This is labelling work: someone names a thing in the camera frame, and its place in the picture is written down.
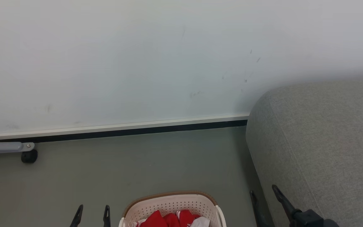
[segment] gray fabric upholstery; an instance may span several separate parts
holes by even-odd
[[[246,140],[276,227],[288,219],[272,184],[301,210],[363,226],[363,79],[267,92],[252,109]]]

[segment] baseboard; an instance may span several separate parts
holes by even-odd
[[[249,114],[1,133],[0,141],[47,142],[246,125]]]

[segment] gray metal leg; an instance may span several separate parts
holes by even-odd
[[[34,143],[0,142],[0,153],[31,151]]]

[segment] brown basket rim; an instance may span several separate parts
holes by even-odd
[[[172,196],[172,195],[202,195],[204,197],[207,197],[213,204],[214,206],[217,206],[218,203],[215,201],[215,199],[210,196],[209,194],[202,192],[202,191],[174,191],[174,192],[165,192],[165,193],[160,193],[160,194],[155,194],[155,195],[150,195],[150,196],[146,196],[146,197],[142,197],[140,199],[134,200],[132,203],[130,203],[127,208],[125,208],[124,212],[123,212],[123,218],[125,218],[125,216],[127,216],[128,211],[131,209],[131,207],[133,207],[135,204],[145,201],[145,200],[151,200],[151,199],[155,199],[155,198],[159,198],[159,197],[166,197],[166,196]]]

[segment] black caster wheel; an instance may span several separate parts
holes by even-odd
[[[37,151],[23,151],[22,156],[20,157],[23,163],[34,163],[37,159]]]

